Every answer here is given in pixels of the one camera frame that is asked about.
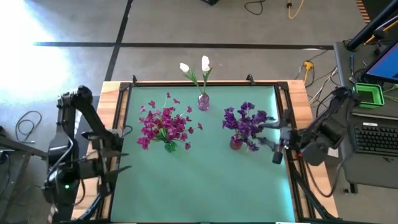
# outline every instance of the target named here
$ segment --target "glass vase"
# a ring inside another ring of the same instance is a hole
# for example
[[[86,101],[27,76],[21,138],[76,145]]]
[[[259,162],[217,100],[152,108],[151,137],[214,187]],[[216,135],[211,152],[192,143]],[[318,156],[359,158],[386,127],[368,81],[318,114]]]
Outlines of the glass vase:
[[[210,98],[204,93],[198,96],[198,108],[201,111],[206,111],[209,109]]]
[[[239,140],[239,137],[235,134],[231,137],[231,141],[229,142],[229,146],[233,150],[239,150],[242,147],[243,142]]]
[[[177,144],[173,141],[165,142],[165,145],[164,145],[164,149],[166,149],[167,152],[174,152],[176,147],[177,147]]]

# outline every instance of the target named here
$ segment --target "metal pole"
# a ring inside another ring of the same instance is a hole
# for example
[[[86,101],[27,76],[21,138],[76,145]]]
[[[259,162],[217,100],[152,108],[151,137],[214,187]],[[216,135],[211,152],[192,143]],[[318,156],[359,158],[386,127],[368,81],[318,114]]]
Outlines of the metal pole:
[[[353,51],[363,42],[372,37],[373,32],[387,20],[398,9],[398,0],[391,3],[380,12],[368,25],[366,25],[356,36],[346,45],[347,50]]]

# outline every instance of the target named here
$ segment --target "keyboard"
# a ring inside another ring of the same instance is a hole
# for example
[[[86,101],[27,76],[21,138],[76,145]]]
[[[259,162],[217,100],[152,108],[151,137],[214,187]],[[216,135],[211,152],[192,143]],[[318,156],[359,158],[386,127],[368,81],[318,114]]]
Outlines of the keyboard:
[[[356,152],[398,154],[398,129],[354,125]]]

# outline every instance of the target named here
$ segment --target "floor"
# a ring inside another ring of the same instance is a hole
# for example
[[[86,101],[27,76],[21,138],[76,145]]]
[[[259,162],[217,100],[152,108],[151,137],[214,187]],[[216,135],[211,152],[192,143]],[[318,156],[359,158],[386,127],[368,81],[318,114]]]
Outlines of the floor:
[[[131,80],[133,75],[139,80],[181,80],[179,63],[199,70],[202,55],[210,58],[213,80],[243,79],[249,73],[255,79],[293,79],[305,60],[336,41],[352,38],[365,25],[354,0],[306,0],[294,20],[287,17],[284,2],[266,1],[260,16],[248,13],[246,2],[220,0],[214,6],[201,0],[0,2],[5,31],[0,36],[5,61],[1,78],[7,80],[0,82],[0,124],[15,138],[17,120],[26,111],[41,112],[43,120],[29,139],[46,151],[55,134],[57,95],[78,85],[87,85],[99,96],[104,80]],[[293,4],[296,9],[299,1]],[[248,8],[259,11],[260,5]],[[312,62],[315,78],[321,77],[335,67],[334,53],[329,50]],[[309,87],[308,94],[314,95],[323,81]],[[327,84],[322,96],[334,87]],[[327,164],[332,178],[336,161]],[[45,170],[46,164],[33,158],[21,188],[42,185]],[[342,218],[396,222],[398,191],[359,186],[360,194],[344,195],[347,183],[343,175],[339,178],[335,200]],[[19,200],[16,203],[29,206],[14,206],[9,221],[47,220],[49,205],[39,190]]]

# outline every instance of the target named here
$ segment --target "white tulip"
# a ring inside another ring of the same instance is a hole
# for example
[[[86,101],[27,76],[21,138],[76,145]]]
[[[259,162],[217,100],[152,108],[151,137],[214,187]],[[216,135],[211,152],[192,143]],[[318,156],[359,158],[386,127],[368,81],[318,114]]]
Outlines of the white tulip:
[[[204,55],[201,58],[201,70],[204,72],[208,72],[210,70],[209,64],[210,64],[209,58],[206,55]]]
[[[180,69],[182,70],[183,73],[189,72],[189,66],[185,65],[184,63],[180,63]]]

